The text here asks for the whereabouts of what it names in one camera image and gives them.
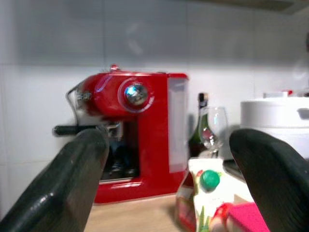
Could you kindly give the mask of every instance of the chrome knob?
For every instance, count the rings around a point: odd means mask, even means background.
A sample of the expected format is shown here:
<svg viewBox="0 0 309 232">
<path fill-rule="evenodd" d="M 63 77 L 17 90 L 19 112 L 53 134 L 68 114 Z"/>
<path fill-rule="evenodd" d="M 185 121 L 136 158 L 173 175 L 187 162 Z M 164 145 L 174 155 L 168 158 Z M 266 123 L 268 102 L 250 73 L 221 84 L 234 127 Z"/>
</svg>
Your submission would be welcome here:
<svg viewBox="0 0 309 232">
<path fill-rule="evenodd" d="M 134 106 L 142 105 L 148 98 L 148 91 L 141 84 L 128 86 L 125 90 L 126 99 Z"/>
</svg>

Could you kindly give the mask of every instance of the white appliance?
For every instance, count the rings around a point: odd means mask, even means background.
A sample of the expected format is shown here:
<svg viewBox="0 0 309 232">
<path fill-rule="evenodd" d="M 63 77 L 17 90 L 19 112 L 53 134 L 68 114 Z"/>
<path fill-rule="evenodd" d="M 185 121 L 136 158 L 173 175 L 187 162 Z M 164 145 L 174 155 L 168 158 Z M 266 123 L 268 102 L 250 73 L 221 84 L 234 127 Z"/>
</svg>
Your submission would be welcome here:
<svg viewBox="0 0 309 232">
<path fill-rule="evenodd" d="M 265 98 L 241 102 L 241 128 L 268 133 L 309 158 L 309 98 Z"/>
</svg>

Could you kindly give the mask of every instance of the wine bottle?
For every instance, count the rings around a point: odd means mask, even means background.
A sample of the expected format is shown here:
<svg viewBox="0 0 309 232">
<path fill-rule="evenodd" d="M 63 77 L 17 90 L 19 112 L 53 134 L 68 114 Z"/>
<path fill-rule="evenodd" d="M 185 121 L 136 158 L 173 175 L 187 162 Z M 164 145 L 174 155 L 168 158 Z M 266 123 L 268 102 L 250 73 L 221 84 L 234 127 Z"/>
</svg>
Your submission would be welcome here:
<svg viewBox="0 0 309 232">
<path fill-rule="evenodd" d="M 207 104 L 208 104 L 208 94 L 199 93 L 198 94 L 198 122 L 194 130 L 194 133 L 188 142 L 190 157 L 197 157 L 202 151 L 206 150 L 206 147 L 204 146 L 204 144 L 202 143 L 199 137 L 198 126 L 201 123 L 203 124 L 207 123 L 207 115 L 200 118 L 200 109 L 203 107 L 206 107 Z"/>
</svg>

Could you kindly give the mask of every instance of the red espresso machine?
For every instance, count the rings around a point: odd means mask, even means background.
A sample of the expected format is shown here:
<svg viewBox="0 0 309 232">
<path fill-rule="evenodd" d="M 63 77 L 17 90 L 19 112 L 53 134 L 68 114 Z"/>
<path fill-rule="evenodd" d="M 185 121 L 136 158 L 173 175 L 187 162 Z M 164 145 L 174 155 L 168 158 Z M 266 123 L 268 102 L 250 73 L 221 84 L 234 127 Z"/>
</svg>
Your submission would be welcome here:
<svg viewBox="0 0 309 232">
<path fill-rule="evenodd" d="M 99 116 L 109 130 L 109 159 L 96 203 L 177 191 L 188 160 L 187 82 L 183 73 L 127 72 L 112 65 L 109 72 L 90 76 L 67 93 L 76 125 L 56 126 L 56 135 L 97 126 L 80 125 L 78 110 Z"/>
</svg>

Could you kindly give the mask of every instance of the white tiled wall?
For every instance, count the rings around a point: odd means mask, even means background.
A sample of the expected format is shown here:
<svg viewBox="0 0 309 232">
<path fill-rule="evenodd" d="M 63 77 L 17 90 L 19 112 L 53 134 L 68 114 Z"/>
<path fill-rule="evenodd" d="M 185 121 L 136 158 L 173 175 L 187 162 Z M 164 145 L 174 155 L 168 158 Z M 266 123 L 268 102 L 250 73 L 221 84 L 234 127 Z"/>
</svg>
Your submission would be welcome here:
<svg viewBox="0 0 309 232">
<path fill-rule="evenodd" d="M 193 0 L 0 1 L 0 217 L 68 139 L 65 92 L 117 63 L 186 72 L 189 114 L 197 93 L 239 124 L 242 100 L 307 87 L 309 16 Z"/>
</svg>

